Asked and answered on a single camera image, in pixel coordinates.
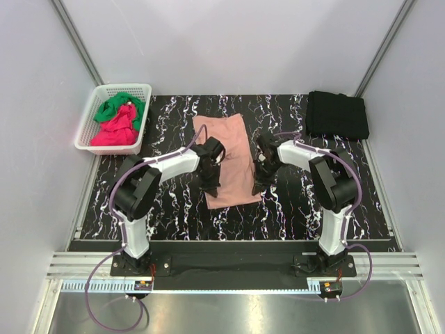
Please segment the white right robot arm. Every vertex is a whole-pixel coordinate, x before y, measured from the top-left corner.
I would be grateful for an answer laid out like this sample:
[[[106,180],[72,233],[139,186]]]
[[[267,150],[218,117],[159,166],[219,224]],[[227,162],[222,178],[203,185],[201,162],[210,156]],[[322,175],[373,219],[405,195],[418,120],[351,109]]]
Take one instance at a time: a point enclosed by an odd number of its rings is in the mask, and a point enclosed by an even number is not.
[[[281,167],[292,165],[310,172],[315,198],[323,207],[322,233],[316,254],[294,268],[306,275],[331,276],[346,261],[347,228],[362,201],[362,186],[343,148],[318,148],[300,143],[297,133],[292,140],[283,139],[284,135],[268,132],[257,137],[252,195],[269,188]]]

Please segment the pink printed t-shirt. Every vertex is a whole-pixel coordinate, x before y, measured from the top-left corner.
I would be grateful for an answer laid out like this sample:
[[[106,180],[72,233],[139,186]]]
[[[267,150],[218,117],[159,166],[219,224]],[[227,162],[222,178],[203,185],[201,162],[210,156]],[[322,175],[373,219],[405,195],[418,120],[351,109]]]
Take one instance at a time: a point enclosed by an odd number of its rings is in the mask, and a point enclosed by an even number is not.
[[[226,149],[226,155],[220,164],[220,186],[216,197],[206,195],[209,209],[222,209],[237,205],[249,205],[260,202],[259,194],[252,195],[254,186],[254,162],[250,151],[250,139],[246,132],[241,114],[227,118],[195,116],[194,130],[207,126],[208,134],[200,134],[198,143],[206,137],[219,140]]]

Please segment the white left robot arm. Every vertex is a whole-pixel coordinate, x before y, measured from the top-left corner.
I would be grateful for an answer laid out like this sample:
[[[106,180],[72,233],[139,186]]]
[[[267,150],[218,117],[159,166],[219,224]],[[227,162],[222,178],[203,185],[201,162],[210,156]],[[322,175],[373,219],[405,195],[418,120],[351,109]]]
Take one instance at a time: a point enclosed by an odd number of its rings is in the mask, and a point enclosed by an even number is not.
[[[159,185],[177,176],[195,173],[201,191],[218,197],[221,162],[226,149],[214,137],[203,144],[191,144],[158,157],[130,155],[121,165],[110,186],[110,212],[122,228],[122,261],[134,275],[150,273],[149,242],[146,236],[146,216],[153,206]]]

